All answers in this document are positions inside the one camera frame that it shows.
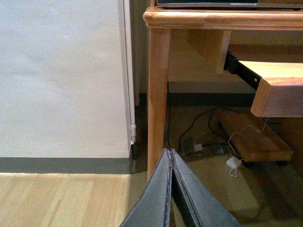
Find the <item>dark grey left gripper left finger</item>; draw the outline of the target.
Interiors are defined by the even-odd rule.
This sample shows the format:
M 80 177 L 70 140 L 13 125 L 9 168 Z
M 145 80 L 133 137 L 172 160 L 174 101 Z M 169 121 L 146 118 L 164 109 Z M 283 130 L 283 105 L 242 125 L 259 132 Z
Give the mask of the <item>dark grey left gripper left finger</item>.
M 165 148 L 142 195 L 120 226 L 168 227 L 171 193 L 172 157 Z

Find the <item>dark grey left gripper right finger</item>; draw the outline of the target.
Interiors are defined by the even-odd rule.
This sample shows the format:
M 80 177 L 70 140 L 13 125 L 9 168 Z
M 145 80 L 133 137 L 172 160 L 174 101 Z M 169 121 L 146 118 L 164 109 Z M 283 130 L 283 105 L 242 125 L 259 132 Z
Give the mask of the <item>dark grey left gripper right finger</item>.
M 187 227 L 241 227 L 242 224 L 210 193 L 175 151 L 172 196 Z

